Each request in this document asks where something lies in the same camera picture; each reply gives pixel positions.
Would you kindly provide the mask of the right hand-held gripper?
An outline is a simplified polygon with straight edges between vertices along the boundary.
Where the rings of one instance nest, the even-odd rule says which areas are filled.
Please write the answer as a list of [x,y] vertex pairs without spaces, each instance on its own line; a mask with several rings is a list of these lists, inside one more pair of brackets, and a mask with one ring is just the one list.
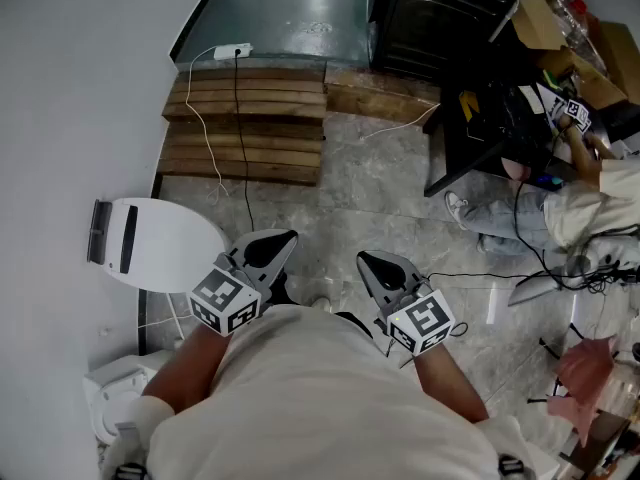
[[407,258],[384,251],[361,251],[356,266],[379,308],[386,334],[411,354],[423,354],[448,338],[456,319],[440,290],[434,290]]

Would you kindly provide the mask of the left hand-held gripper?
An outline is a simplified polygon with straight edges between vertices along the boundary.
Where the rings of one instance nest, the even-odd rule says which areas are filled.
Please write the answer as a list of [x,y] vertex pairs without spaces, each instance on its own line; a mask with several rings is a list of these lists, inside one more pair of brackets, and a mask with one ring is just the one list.
[[298,233],[291,229],[265,229],[240,237],[187,294],[193,316],[222,337],[258,318],[297,243]]

